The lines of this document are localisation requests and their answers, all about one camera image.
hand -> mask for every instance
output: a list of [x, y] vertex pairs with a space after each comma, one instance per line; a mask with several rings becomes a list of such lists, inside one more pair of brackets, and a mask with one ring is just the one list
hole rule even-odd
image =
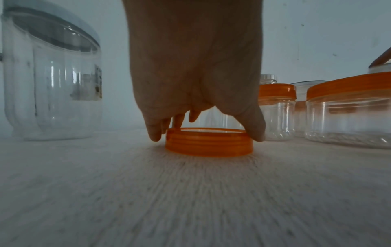
[[148, 134], [194, 122], [216, 106], [256, 141], [262, 0], [123, 0], [130, 30], [133, 91]]

orange jar lid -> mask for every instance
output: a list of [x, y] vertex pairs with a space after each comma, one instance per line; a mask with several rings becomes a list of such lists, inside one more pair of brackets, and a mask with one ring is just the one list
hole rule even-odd
[[307, 91], [307, 100], [351, 92], [391, 89], [391, 72], [363, 74], [324, 82]]
[[192, 156], [235, 157], [253, 152], [253, 140], [239, 129], [168, 129], [166, 149]]
[[265, 84], [259, 86], [258, 98], [286, 97], [296, 99], [296, 88], [291, 84]]

round plastic container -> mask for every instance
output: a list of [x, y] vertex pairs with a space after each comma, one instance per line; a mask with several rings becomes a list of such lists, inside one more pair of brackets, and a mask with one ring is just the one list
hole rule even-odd
[[294, 137], [296, 90], [293, 85], [259, 86], [258, 104], [266, 122], [266, 141], [286, 141]]
[[101, 119], [101, 49], [96, 32], [42, 0], [4, 0], [5, 112], [26, 140], [92, 135]]
[[260, 85], [276, 84], [276, 83], [277, 83], [277, 76], [273, 74], [261, 74], [261, 78], [259, 80]]
[[305, 137], [318, 142], [391, 148], [391, 72], [310, 88]]
[[182, 128], [168, 129], [165, 147], [185, 155], [235, 157], [252, 153], [253, 140], [234, 117], [213, 107], [194, 123], [186, 117]]
[[294, 131], [296, 137], [304, 137], [305, 126], [307, 124], [307, 90], [315, 85], [326, 81], [302, 81], [292, 83], [296, 87], [296, 105], [294, 107]]

white wall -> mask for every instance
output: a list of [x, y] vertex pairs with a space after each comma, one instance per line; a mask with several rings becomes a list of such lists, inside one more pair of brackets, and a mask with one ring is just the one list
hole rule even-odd
[[[143, 127], [131, 87], [121, 1], [50, 1], [82, 17], [100, 35], [102, 129]], [[364, 74], [391, 46], [390, 15], [390, 0], [265, 0], [262, 72], [276, 74], [281, 83]], [[2, 83], [1, 78], [0, 108], [4, 109]], [[1, 110], [0, 136], [10, 131]]]

tabletop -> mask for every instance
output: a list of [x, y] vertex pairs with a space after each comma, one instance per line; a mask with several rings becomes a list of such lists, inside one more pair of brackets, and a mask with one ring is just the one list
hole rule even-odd
[[391, 151], [189, 157], [144, 130], [0, 140], [0, 246], [391, 246]]

